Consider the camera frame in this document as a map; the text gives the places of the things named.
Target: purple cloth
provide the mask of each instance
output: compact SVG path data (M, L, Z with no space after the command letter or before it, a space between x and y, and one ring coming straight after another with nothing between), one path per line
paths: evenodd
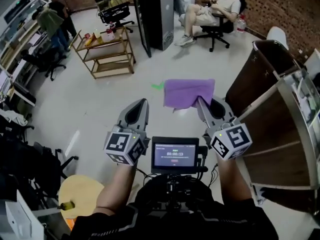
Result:
M164 83L164 106L177 110L194 107L198 96L210 104L214 89L214 79L169 79Z

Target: tiled floor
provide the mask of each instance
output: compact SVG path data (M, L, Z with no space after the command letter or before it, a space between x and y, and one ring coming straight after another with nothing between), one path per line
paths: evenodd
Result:
M129 20L136 21L131 8ZM87 10L72 16L77 30L82 34L94 29L105 30L96 10ZM148 137L198 137L205 131L195 108L173 113L163 107L162 90L152 88L167 79L215 79L214 94L223 98L234 79L246 62L256 37L249 33L225 35L231 46L226 49L216 42L213 53L209 52L210 39L199 39L196 44L181 48L173 44L165 51L154 50L152 58L144 51L138 27L130 34L137 63L135 74L126 74L94 80L74 51L67 58L64 71L58 71L55 81L47 78L37 86L37 104L33 109L33 131L28 132L32 144L37 141L44 146L61 148L68 156L79 156L75 173L87 175L107 184L116 168L103 154L107 131L115 124L119 113L127 105L141 98L149 102ZM174 39L182 36L183 29L175 19ZM208 168L216 163L213 153L206 162ZM138 167L150 172L151 151L139 159ZM143 177L136 174L135 182L142 185ZM208 184L210 173L202 180ZM220 183L212 186L213 197L221 202ZM307 239L311 228L315 227L308 215L289 210L266 201L262 206L273 222L282 240Z

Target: red brick wall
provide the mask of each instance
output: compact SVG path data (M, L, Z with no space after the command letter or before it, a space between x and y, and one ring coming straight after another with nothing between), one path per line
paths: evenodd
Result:
M66 1L72 11L95 5L94 0ZM247 26L264 36L272 26L281 27L291 53L300 61L304 61L304 56L310 55L314 48L320 48L320 0L246 1Z

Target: computer tower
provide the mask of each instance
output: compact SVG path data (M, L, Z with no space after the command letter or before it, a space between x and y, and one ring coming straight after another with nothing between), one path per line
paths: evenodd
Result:
M174 40L174 0L134 0L141 42L164 51Z

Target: white shorts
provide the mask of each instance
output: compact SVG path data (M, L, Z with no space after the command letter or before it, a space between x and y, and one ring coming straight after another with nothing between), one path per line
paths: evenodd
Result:
M201 5L200 10L196 14L195 18L195 26L219 26L219 19L214 17L211 13L211 11L203 7ZM179 21L182 23L182 25L185 25L185 14L182 14L181 17L179 18Z

